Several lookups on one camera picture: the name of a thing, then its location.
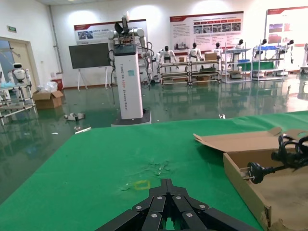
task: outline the black screen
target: black screen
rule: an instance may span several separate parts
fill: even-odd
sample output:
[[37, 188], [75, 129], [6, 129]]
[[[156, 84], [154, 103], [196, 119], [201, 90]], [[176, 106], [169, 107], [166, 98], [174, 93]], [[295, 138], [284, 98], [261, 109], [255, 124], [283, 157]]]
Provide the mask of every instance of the black screen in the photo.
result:
[[70, 46], [73, 69], [110, 66], [108, 43]]

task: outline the box flap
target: box flap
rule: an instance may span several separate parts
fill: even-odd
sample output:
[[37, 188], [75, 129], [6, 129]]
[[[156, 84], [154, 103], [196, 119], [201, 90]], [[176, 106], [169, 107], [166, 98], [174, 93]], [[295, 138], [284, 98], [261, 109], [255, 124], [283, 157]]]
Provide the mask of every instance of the box flap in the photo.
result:
[[55, 98], [60, 98], [62, 96], [64, 96], [62, 94], [62, 92], [60, 92], [59, 90], [58, 91], [55, 91], [55, 92], [52, 92], [52, 95], [55, 97]]
[[38, 93], [38, 92], [33, 93], [33, 96], [32, 96], [32, 98], [35, 101], [37, 101], [37, 100], [49, 100], [50, 97], [51, 97], [50, 93]]
[[243, 152], [248, 150], [278, 149], [277, 136], [281, 128], [273, 128], [269, 131], [242, 132], [215, 136], [198, 136], [196, 140], [206, 146], [223, 152]]

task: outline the red poster header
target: red poster header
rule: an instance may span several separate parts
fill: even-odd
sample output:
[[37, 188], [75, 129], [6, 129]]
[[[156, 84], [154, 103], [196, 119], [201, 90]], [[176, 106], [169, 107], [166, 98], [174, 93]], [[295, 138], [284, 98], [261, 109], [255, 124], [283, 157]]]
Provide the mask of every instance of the red poster header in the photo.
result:
[[[135, 22], [146, 22], [146, 19], [138, 19], [138, 20], [130, 20], [131, 23]], [[90, 26], [100, 26], [100, 25], [109, 25], [109, 24], [115, 24], [116, 22], [107, 22], [107, 23], [92, 23], [92, 24], [84, 24], [84, 25], [75, 25], [75, 30], [87, 30]]]
[[170, 17], [170, 22], [172, 22], [172, 23], [174, 23], [174, 22], [183, 22], [186, 18], [194, 18], [194, 17], [202, 17], [202, 16], [214, 16], [214, 15], [227, 15], [227, 14], [236, 14], [236, 13], [244, 13], [244, 11], [173, 16], [173, 17]]
[[298, 6], [298, 7], [289, 7], [289, 8], [270, 9], [270, 10], [267, 11], [267, 15], [269, 15], [269, 14], [281, 14], [284, 11], [297, 10], [297, 9], [305, 9], [305, 8], [308, 8], [308, 6]]

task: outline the poster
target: poster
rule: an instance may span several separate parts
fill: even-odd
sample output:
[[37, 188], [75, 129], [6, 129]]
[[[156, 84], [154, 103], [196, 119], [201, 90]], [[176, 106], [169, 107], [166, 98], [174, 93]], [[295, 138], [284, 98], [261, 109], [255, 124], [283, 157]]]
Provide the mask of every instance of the poster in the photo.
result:
[[201, 51], [211, 51], [217, 42], [233, 47], [242, 39], [244, 12], [211, 13], [170, 17], [174, 52], [187, 52], [193, 43]]
[[269, 45], [284, 45], [294, 40], [293, 64], [290, 51], [285, 57], [285, 69], [297, 70], [303, 63], [304, 45], [308, 43], [306, 17], [308, 6], [267, 10], [265, 38]]
[[[77, 45], [108, 42], [108, 38], [106, 36], [107, 32], [109, 30], [115, 30], [115, 23], [116, 22], [94, 23], [74, 26]], [[128, 26], [131, 29], [142, 28], [145, 32], [145, 36], [147, 37], [148, 32], [145, 19], [131, 20], [128, 22]]]

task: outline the green epoxy floor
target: green epoxy floor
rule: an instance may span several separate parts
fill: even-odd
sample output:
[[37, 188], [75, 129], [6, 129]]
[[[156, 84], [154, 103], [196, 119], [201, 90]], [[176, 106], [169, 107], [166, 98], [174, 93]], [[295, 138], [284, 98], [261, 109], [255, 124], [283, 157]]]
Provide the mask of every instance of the green epoxy floor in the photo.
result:
[[[143, 107], [151, 109], [152, 123], [261, 115], [308, 110], [306, 79], [290, 76], [284, 82], [246, 82], [193, 86], [161, 85], [142, 89]], [[65, 90], [63, 106], [16, 114], [0, 127], [0, 204], [7, 199], [74, 133], [82, 128], [109, 127], [119, 113], [111, 89]], [[67, 122], [63, 115], [82, 112], [86, 119]]]

